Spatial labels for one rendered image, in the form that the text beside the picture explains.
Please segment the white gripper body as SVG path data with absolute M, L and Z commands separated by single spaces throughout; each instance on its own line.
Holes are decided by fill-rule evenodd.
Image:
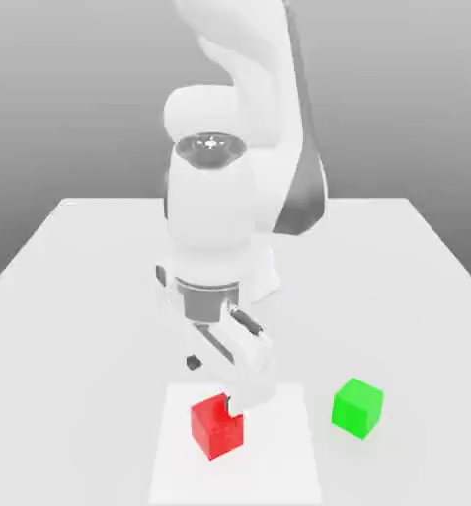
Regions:
M 244 311 L 223 311 L 214 323 L 182 319 L 186 357 L 195 354 L 203 370 L 228 387 L 236 382 L 275 380 L 274 344 Z

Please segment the small red cube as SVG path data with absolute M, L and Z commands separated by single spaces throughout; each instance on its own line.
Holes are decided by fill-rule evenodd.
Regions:
M 244 443 L 244 417 L 232 417 L 229 397 L 219 393 L 191 407 L 191 432 L 209 460 L 216 459 Z

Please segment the small green cube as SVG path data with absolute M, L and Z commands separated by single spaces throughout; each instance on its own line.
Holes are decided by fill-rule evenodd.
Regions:
M 331 421 L 364 439 L 380 419 L 384 392 L 360 379 L 349 379 L 335 394 Z

